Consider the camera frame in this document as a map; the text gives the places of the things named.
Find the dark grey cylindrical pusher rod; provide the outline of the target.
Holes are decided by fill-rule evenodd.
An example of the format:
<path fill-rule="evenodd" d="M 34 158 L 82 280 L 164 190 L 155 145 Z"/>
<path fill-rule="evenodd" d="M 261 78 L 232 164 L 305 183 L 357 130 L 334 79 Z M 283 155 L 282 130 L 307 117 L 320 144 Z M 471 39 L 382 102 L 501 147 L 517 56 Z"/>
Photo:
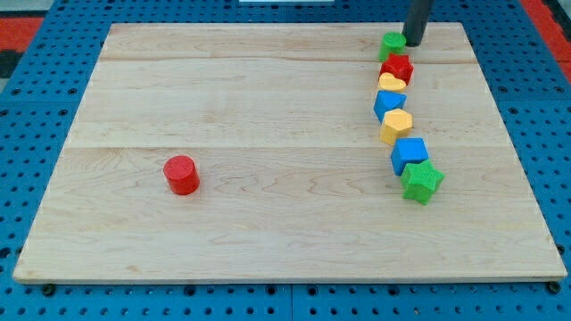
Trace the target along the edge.
<path fill-rule="evenodd" d="M 433 4 L 434 0 L 410 1 L 410 7 L 401 31 L 406 39 L 407 47 L 417 47 L 421 44 Z"/>

